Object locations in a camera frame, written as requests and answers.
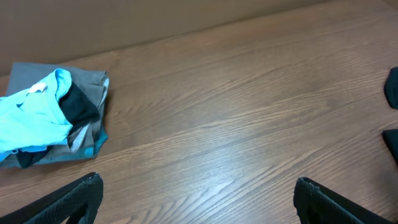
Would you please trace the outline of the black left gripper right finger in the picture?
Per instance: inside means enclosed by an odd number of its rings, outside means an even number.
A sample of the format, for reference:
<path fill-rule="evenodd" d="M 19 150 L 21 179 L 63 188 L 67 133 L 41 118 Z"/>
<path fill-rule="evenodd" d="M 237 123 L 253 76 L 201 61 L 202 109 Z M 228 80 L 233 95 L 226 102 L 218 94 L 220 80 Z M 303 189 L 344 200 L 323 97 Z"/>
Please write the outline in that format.
<path fill-rule="evenodd" d="M 392 224 L 308 177 L 296 181 L 294 207 L 301 224 Z"/>

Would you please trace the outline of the light blue printed t-shirt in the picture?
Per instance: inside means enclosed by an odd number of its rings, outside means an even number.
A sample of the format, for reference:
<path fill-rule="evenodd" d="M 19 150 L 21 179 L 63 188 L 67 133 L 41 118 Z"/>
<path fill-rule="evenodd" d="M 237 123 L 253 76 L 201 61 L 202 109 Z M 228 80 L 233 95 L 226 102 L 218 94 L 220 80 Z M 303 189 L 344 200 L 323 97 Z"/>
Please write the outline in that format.
<path fill-rule="evenodd" d="M 1 98 L 1 160 L 67 143 L 72 124 L 58 102 L 71 85 L 71 73 L 58 68 L 30 88 Z"/>

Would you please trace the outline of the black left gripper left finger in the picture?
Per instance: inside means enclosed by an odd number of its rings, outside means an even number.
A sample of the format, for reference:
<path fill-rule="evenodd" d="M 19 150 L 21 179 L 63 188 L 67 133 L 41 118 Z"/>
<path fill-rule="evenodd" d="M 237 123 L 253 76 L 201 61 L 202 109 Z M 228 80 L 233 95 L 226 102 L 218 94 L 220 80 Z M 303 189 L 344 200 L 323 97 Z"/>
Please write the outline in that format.
<path fill-rule="evenodd" d="M 1 217 L 1 223 L 93 224 L 103 200 L 103 180 L 96 172 Z"/>

